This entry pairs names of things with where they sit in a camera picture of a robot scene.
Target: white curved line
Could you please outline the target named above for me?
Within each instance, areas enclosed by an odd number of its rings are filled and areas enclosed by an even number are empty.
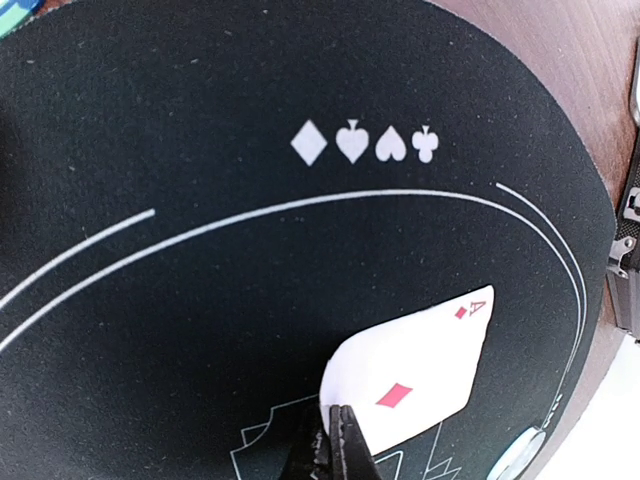
[[[130,226],[135,225],[136,223],[139,223],[139,222],[141,222],[143,220],[146,220],[147,218],[151,218],[155,214],[156,214],[155,210],[151,209],[151,210],[147,210],[146,212],[142,212],[142,213],[139,213],[137,215],[134,215],[133,217],[129,217],[126,220],[123,220],[122,222],[116,223],[115,225],[112,225],[109,228],[106,228],[106,229],[102,230],[101,232],[98,232],[95,235],[90,236],[86,240],[83,240],[82,242],[78,243],[77,245],[75,245],[75,246],[71,247],[70,249],[62,252],[60,255],[55,257],[53,260],[45,263],[42,267],[40,267],[38,270],[33,272],[31,275],[29,275],[27,278],[25,278],[22,282],[20,282],[18,285],[16,285],[9,293],[7,293],[4,297],[2,297],[0,299],[0,310],[2,310],[4,307],[6,307],[7,304],[9,302],[11,302],[11,300],[16,298],[23,291],[25,291],[32,284],[37,282],[40,278],[44,277],[47,273],[49,273],[51,270],[56,268],[61,263],[66,262],[67,260],[69,260],[74,255],[77,255],[78,253],[82,252],[83,250],[86,250],[87,248],[89,248],[91,245],[94,245],[94,244],[104,240],[105,238],[113,235],[114,233],[117,233],[117,232],[119,232],[121,230],[124,230],[125,228],[129,228]]]
[[[40,308],[36,313],[31,315],[27,320],[25,320],[21,325],[19,325],[15,330],[13,330],[0,343],[0,354],[2,354],[7,349],[7,347],[11,345],[11,343],[15,339],[17,339],[20,335],[22,335],[27,329],[29,329],[38,320],[40,320],[46,314],[51,312],[53,309],[55,309],[58,305],[63,303],[65,300],[68,300],[69,298],[81,292],[88,286],[102,280],[105,277],[108,277],[112,273],[128,265],[131,265],[132,263],[142,260],[143,258],[146,258],[155,253],[158,253],[166,248],[172,247],[174,245],[185,242],[194,237],[198,237],[205,233],[227,227],[229,225],[234,225],[234,224],[245,222],[247,220],[251,220],[254,218],[259,218],[259,217],[271,215],[274,213],[284,212],[287,210],[293,210],[300,207],[320,205],[324,203],[338,202],[338,201],[351,200],[351,199],[375,198],[375,197],[401,197],[401,196],[442,197],[442,198],[452,198],[457,200],[466,200],[473,203],[478,203],[480,205],[485,205],[485,206],[495,208],[496,210],[504,212],[520,220],[522,223],[524,223],[533,231],[535,231],[547,243],[549,248],[553,250],[555,255],[558,257],[558,260],[560,260],[560,263],[562,263],[562,266],[567,272],[567,275],[569,275],[569,278],[571,279],[571,283],[573,284],[573,288],[575,290],[576,301],[578,305],[580,304],[580,295],[578,292],[578,287],[576,285],[575,279],[573,278],[573,274],[571,273],[571,270],[569,270],[569,267],[564,261],[564,258],[562,258],[562,255],[560,255],[560,252],[558,252],[558,250],[553,245],[553,243],[551,243],[551,241],[545,236],[545,234],[538,227],[536,227],[532,222],[527,220],[525,217],[523,217],[519,213],[516,213],[513,210],[510,210],[498,203],[491,202],[483,198],[479,198],[473,195],[467,195],[463,193],[445,192],[445,191],[438,191],[438,190],[420,190],[420,189],[362,190],[362,191],[355,191],[355,192],[344,192],[344,193],[336,193],[331,195],[322,195],[318,197],[305,198],[302,200],[294,200],[291,202],[280,203],[277,205],[272,205],[270,207],[259,208],[257,210],[252,210],[252,211],[241,213],[238,215],[233,215],[231,217],[227,217],[222,220],[211,222],[201,227],[188,230],[187,232],[168,238],[159,243],[156,243],[155,245],[151,245],[150,247],[140,250],[134,254],[131,254],[111,264],[110,266],[103,268],[102,270],[94,273],[93,275],[85,278],[83,281],[77,283],[76,285],[74,285],[64,293],[55,297],[53,300],[47,303],[44,307]]]
[[[530,200],[528,200],[526,197],[524,197],[523,195],[519,194],[518,192],[516,192],[516,191],[512,190],[511,188],[507,187],[506,185],[503,185],[502,183],[496,183],[496,187],[498,187],[500,190],[508,193],[509,195],[514,196],[515,198],[517,198],[521,202],[523,202],[526,205],[528,205],[529,208],[531,208],[534,212],[536,212],[540,216],[540,218],[542,218],[545,221],[545,223],[547,225],[549,225],[551,230],[553,230],[553,233],[555,233],[556,237],[558,237],[558,239],[562,243],[562,246],[566,249],[567,253],[569,254],[569,257],[571,257],[571,262],[576,267],[576,270],[578,272],[578,278],[580,279],[580,286],[582,287],[582,304],[584,305],[583,312],[582,312],[582,327],[580,329],[580,336],[578,338],[578,344],[580,344],[580,341],[582,340],[582,335],[584,333],[584,327],[585,327],[586,316],[587,316],[587,286],[586,286],[585,281],[584,281],[584,276],[582,274],[582,269],[580,268],[580,265],[578,264],[578,260],[576,260],[576,257],[573,254],[573,250],[571,250],[571,247],[569,247],[569,244],[567,243],[565,238],[562,236],[562,234],[558,231],[558,229],[553,224],[553,222],[551,220],[549,220],[549,217],[547,217],[544,214],[544,212],[542,210],[540,210],[533,202],[531,202]],[[575,352],[573,354],[573,357],[571,358],[571,361],[569,362],[569,368],[571,368],[571,364],[573,364],[574,357],[575,357]]]
[[[558,386],[558,390],[556,391],[556,394],[554,396],[553,403],[551,404],[551,408],[549,409],[549,412],[547,413],[547,417],[545,418],[544,423],[547,423],[547,420],[550,418],[549,416],[552,414],[552,410],[553,410],[554,404],[556,403],[556,399],[558,397],[558,394],[560,393],[560,390],[562,389],[562,384],[564,383],[564,380],[565,380],[565,378],[567,376],[567,373],[569,373],[569,370],[573,366],[573,361],[575,360],[576,354],[578,353],[578,348],[580,347],[580,343],[582,342],[582,335],[584,334],[584,328],[585,328],[585,325],[587,323],[587,286],[586,286],[585,281],[584,281],[584,276],[582,275],[582,269],[580,268],[580,265],[578,264],[578,260],[576,260],[576,257],[573,254],[573,251],[571,250],[571,247],[569,247],[569,244],[564,239],[564,237],[562,236],[560,231],[553,224],[553,222],[551,220],[549,220],[549,217],[547,217],[544,214],[544,212],[542,210],[540,210],[533,202],[531,202],[530,200],[528,200],[526,197],[524,197],[523,195],[519,194],[518,192],[516,192],[516,191],[512,190],[511,188],[507,187],[506,185],[503,185],[502,183],[496,182],[496,187],[499,188],[500,190],[502,190],[503,192],[506,192],[509,195],[512,195],[513,197],[517,198],[518,200],[520,200],[521,202],[523,202],[524,204],[529,206],[529,208],[531,208],[534,212],[536,212],[540,216],[540,218],[542,218],[545,221],[545,223],[551,228],[551,230],[553,230],[553,233],[556,235],[556,237],[558,237],[558,239],[562,243],[562,246],[565,248],[567,253],[569,253],[569,257],[571,257],[571,261],[573,262],[573,265],[576,267],[576,270],[578,272],[578,278],[580,279],[580,286],[582,287],[582,302],[583,302],[584,307],[582,308],[582,317],[581,317],[581,323],[580,323],[580,330],[578,332],[578,336],[576,337],[576,339],[574,341],[574,347],[571,350],[571,355],[569,356],[569,361],[567,362],[567,366],[565,368],[565,371],[562,374],[562,378],[560,380],[560,385]]]

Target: black poker mat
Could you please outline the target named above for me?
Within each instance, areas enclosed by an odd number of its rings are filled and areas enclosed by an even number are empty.
[[[29,480],[276,479],[342,341],[491,284],[468,406],[376,457],[484,479],[554,430],[614,230],[551,95],[417,0],[46,15],[0,44],[0,209],[0,470]]]

